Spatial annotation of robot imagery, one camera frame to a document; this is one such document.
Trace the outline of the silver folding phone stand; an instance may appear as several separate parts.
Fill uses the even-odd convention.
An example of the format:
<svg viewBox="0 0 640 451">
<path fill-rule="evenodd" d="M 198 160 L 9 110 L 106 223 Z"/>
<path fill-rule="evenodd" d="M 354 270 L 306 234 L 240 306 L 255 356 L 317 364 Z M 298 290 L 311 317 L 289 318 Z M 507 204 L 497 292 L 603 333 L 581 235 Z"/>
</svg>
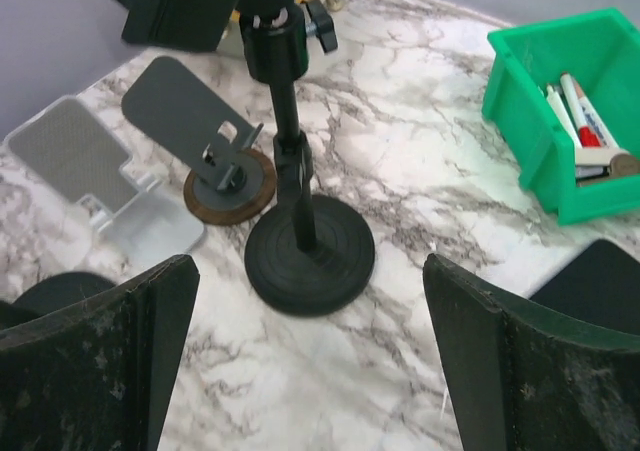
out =
<svg viewBox="0 0 640 451">
<path fill-rule="evenodd" d="M 9 153 L 70 204 L 89 198 L 89 220 L 101 237 L 137 267 L 191 251 L 204 224 L 151 173 L 134 179 L 131 152 L 79 99 L 64 96 L 9 133 Z"/>
</svg>

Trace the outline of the black tall phone stand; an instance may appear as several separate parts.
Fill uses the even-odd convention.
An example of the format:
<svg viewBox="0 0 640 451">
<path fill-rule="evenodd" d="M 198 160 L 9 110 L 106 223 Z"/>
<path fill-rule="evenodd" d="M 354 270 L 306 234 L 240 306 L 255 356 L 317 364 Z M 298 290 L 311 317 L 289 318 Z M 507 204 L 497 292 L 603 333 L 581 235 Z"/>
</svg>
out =
<svg viewBox="0 0 640 451">
<path fill-rule="evenodd" d="M 337 39 L 319 0 L 116 0 L 128 13 L 122 39 L 184 52 L 214 51 L 237 15 L 251 77 L 270 91 L 277 202 L 252 229 L 245 247 L 248 279 L 260 298 L 294 316 L 340 310 L 367 286 L 375 262 L 372 232 L 346 203 L 311 191 L 312 152 L 302 132 L 295 82 L 308 68 L 307 39 L 325 52 Z"/>
</svg>

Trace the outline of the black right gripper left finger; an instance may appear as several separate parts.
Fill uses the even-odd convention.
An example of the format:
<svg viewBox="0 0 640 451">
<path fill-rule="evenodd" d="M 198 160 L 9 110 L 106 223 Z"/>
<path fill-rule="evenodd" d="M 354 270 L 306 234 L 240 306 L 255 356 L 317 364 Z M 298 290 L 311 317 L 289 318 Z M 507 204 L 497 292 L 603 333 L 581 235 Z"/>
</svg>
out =
<svg viewBox="0 0 640 451">
<path fill-rule="evenodd" d="M 1 329 L 2 449 L 157 449 L 199 281 L 176 255 Z"/>
</svg>

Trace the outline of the brown round-base phone stand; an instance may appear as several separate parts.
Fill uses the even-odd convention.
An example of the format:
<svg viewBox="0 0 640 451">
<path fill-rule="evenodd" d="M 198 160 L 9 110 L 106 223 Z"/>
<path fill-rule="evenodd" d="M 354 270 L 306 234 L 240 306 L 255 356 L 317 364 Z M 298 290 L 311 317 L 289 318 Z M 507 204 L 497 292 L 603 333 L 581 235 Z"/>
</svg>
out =
<svg viewBox="0 0 640 451">
<path fill-rule="evenodd" d="M 271 159 L 253 148 L 251 125 L 179 60 L 155 58 L 121 100 L 124 117 L 189 168 L 187 209 L 202 222 L 232 226 L 270 203 Z"/>
</svg>

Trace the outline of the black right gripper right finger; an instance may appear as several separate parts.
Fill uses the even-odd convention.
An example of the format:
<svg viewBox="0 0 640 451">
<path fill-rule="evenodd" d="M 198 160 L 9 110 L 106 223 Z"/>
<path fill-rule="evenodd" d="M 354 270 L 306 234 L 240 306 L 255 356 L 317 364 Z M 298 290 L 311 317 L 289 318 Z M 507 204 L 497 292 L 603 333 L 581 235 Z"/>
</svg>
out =
<svg viewBox="0 0 640 451">
<path fill-rule="evenodd" d="M 432 253 L 423 285 L 465 450 L 636 450 L 639 337 Z"/>
</svg>

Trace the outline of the black phone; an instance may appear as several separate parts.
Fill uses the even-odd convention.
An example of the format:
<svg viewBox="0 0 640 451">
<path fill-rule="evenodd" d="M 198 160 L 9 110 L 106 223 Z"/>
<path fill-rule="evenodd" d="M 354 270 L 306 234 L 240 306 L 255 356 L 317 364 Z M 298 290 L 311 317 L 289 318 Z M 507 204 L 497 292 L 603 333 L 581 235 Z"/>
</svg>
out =
<svg viewBox="0 0 640 451">
<path fill-rule="evenodd" d="M 534 292 L 530 300 L 614 331 L 639 333 L 639 261 L 599 239 Z"/>
</svg>

